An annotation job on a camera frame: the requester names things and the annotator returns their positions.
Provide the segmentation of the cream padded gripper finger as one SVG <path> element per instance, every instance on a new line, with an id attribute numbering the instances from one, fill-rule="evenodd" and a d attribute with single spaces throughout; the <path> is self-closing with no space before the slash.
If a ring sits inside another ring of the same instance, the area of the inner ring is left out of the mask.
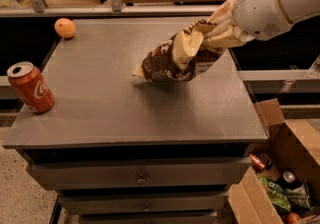
<path id="1" fill-rule="evenodd" d="M 201 33 L 222 33 L 236 24 L 233 9 L 236 0 L 226 0 L 205 20 L 199 20 L 196 30 Z"/>
<path id="2" fill-rule="evenodd" d="M 187 27 L 177 33 L 174 39 L 173 61 L 185 71 L 188 68 L 207 70 L 227 48 L 243 46 L 254 36 L 239 27 L 230 26 L 222 33 L 201 33 L 196 28 Z"/>

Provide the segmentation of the white rounded gripper body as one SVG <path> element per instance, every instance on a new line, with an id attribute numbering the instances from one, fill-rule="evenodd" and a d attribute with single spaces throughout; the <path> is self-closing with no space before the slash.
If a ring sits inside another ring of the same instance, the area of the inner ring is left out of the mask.
<path id="1" fill-rule="evenodd" d="M 261 41 L 286 33 L 293 26 L 280 0 L 236 0 L 233 15 L 242 31 Z"/>

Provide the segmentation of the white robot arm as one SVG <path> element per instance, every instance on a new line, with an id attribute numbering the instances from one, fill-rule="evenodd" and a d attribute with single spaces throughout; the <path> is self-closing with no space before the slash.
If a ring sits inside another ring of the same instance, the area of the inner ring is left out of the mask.
<path id="1" fill-rule="evenodd" d="M 173 61 L 184 70 L 199 50 L 220 55 L 253 39 L 267 41 L 319 13 L 320 0 L 227 0 L 176 35 Z"/>

